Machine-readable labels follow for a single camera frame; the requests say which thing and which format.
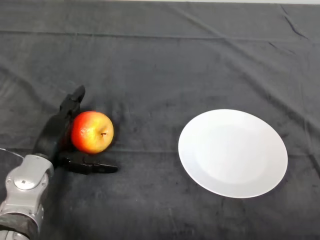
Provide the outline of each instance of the black tablecloth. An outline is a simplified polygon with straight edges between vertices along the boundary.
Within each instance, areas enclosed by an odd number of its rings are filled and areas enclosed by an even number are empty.
[[[42,240],[320,238],[320,8],[195,2],[0,2],[0,148],[27,154],[61,100],[107,114],[115,174],[57,169]],[[226,198],[183,169],[196,115],[235,109],[288,152],[265,195]],[[1,153],[4,179],[19,164]]]

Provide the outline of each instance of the red apple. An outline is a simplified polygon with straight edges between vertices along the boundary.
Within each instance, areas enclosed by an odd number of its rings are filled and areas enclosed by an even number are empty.
[[[114,126],[101,112],[85,111],[74,119],[71,141],[81,152],[100,153],[110,145],[113,137]]]

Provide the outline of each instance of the robotic hand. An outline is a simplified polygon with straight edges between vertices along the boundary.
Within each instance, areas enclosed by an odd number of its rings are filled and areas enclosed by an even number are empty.
[[[66,96],[59,112],[43,128],[32,154],[25,156],[22,164],[7,175],[7,197],[0,206],[0,240],[33,240],[38,236],[44,219],[42,202],[56,167],[80,174],[118,170],[73,151],[70,131],[84,96],[84,86]]]

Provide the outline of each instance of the apple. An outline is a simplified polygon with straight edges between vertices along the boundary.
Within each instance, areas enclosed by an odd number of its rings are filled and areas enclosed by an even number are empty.
[[[85,111],[73,121],[71,141],[81,152],[100,153],[110,145],[113,137],[114,126],[101,112]]]

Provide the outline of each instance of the white plate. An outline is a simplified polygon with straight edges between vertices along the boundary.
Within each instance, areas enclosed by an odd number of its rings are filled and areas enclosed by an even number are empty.
[[[269,192],[284,177],[284,142],[266,122],[246,112],[202,113],[183,129],[178,144],[182,165],[205,189],[231,198]]]

